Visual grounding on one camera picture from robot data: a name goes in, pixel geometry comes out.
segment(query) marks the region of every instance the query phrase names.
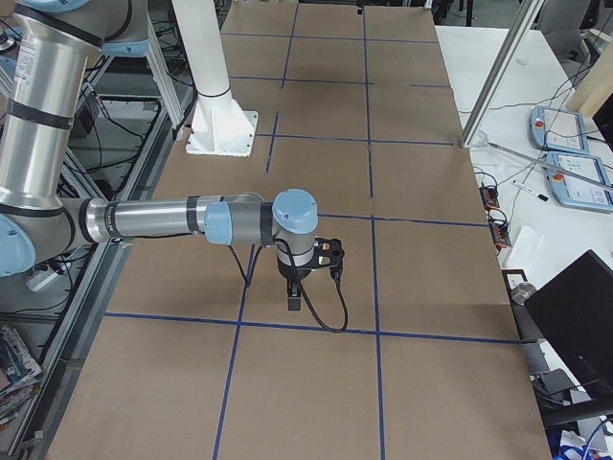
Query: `electronic device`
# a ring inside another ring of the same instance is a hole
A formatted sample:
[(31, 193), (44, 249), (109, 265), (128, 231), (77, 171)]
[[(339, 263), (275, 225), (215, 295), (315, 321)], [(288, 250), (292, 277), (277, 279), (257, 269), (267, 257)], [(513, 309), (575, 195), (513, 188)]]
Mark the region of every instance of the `electronic device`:
[(525, 305), (587, 393), (613, 394), (613, 270), (588, 250)]
[(537, 105), (530, 114), (530, 131), (541, 149), (589, 155), (583, 117), (578, 112)]
[[(598, 156), (550, 151), (547, 154), (547, 162), (602, 184), (611, 185), (604, 164)], [(613, 213), (613, 200), (609, 192), (581, 179), (566, 176), (562, 172), (548, 170), (547, 179), (554, 196), (562, 206)]]

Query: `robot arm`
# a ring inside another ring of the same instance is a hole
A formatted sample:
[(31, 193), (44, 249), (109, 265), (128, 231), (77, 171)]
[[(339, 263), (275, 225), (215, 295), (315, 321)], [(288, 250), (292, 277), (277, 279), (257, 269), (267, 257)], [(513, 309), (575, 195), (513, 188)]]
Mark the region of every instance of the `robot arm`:
[[(216, 19), (210, 17), (215, 16), (213, 2), (181, 0), (175, 7), (180, 27), (189, 29), (184, 41), (191, 35), (203, 38), (194, 31), (203, 28), (190, 17), (203, 12), (203, 22), (211, 29), (207, 34), (212, 35), (204, 43), (214, 48), (202, 52), (210, 60), (206, 65), (195, 66), (202, 71), (194, 72), (199, 101), (190, 144), (196, 150), (243, 155), (243, 138), (253, 138), (255, 127), (232, 99)], [(102, 46), (145, 53), (147, 3), (21, 0), (14, 16), (24, 35), (0, 143), (0, 276), (25, 271), (83, 244), (194, 234), (211, 243), (276, 245), (291, 310), (300, 308), (302, 279), (310, 271), (329, 267), (340, 283), (340, 241), (315, 238), (317, 205), (301, 190), (285, 191), (273, 202), (252, 193), (110, 203), (57, 196), (86, 62)], [(202, 41), (187, 40), (188, 56), (202, 46)], [(219, 88), (223, 91), (214, 94)]]

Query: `black band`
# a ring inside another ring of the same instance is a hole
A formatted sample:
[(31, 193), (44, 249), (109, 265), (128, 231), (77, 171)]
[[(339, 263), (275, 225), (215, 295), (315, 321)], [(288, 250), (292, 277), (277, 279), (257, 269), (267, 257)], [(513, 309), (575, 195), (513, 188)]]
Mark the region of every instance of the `black band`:
[(119, 38), (127, 30), (130, 22), (132, 22), (132, 0), (127, 0), (127, 13), (125, 14), (124, 24), (115, 34), (105, 37), (104, 41), (113, 41), (115, 38)]
[(52, 218), (62, 213), (62, 208), (57, 209), (24, 209), (15, 208), (6, 204), (0, 204), (0, 213), (22, 218)]
[(104, 211), (104, 224), (106, 225), (106, 231), (111, 238), (123, 238), (119, 230), (117, 229), (117, 222), (115, 221), (115, 213), (117, 211), (117, 205), (119, 202), (113, 201), (112, 203), (108, 203), (106, 205), (106, 210)]
[(219, 98), (221, 96), (223, 96), (224, 94), (228, 94), (230, 92), (230, 86), (228, 86), (228, 89), (226, 89), (223, 93), (219, 93), (219, 94), (215, 94), (213, 96), (209, 96), (208, 94), (202, 94), (200, 91), (197, 91), (197, 93), (202, 96), (203, 98)]
[(198, 217), (196, 215), (196, 206), (198, 204), (197, 196), (188, 196), (187, 207), (185, 210), (188, 228), (195, 235), (201, 235), (200, 227), (198, 227)]
[(73, 245), (73, 242), (75, 241), (75, 235), (77, 234), (77, 227), (75, 226), (75, 222), (73, 221), (72, 216), (66, 208), (61, 208), (61, 212), (66, 217), (66, 220), (68, 220), (68, 224), (70, 225), (70, 240), (68, 241), (68, 244), (66, 244), (66, 247), (62, 249), (61, 252), (63, 254), (68, 249), (70, 249), (70, 246)]
[(78, 38), (79, 40), (83, 40), (89, 43), (90, 45), (94, 45), (97, 48), (102, 47), (103, 40), (99, 36), (89, 34), (83, 29), (79, 29), (78, 27), (75, 27), (64, 21), (60, 21), (59, 19), (49, 14), (45, 14), (44, 12), (40, 12), (32, 8), (28, 8), (20, 4), (15, 5), (15, 9), (13, 12), (16, 12), (17, 14), (21, 14), (22, 16), (30, 17), (31, 19), (41, 22), (42, 24), (49, 26), (53, 29), (58, 29), (61, 32), (67, 33), (68, 35), (72, 35)]
[(43, 112), (37, 108), (28, 107), (22, 103), (18, 103), (12, 99), (7, 101), (7, 113), (12, 117), (20, 118), (26, 122), (38, 123), (46, 127), (56, 127), (57, 129), (72, 129), (74, 119), (68, 117), (60, 117), (53, 113)]
[(88, 242), (95, 242), (92, 240), (91, 235), (89, 234), (89, 230), (87, 229), (87, 208), (89, 207), (89, 203), (93, 198), (88, 198), (83, 203), (80, 204), (79, 208), (79, 228), (83, 237)]
[(272, 246), (272, 203), (260, 205), (260, 244)]

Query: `office chair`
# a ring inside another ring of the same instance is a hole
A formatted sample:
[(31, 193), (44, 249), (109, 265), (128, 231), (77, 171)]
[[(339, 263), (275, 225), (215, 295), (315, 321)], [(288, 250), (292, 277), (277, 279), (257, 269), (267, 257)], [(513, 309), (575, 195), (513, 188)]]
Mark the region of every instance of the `office chair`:
[(536, 28), (545, 36), (568, 77), (589, 65), (580, 27), (592, 3), (593, 0), (545, 0), (540, 11)]

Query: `black monitor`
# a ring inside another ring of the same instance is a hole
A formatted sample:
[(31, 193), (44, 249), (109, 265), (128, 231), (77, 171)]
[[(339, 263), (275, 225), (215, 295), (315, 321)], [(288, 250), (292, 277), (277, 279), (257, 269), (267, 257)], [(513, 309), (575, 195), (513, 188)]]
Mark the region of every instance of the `black monitor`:
[(526, 308), (592, 398), (613, 395), (613, 270), (589, 250)]

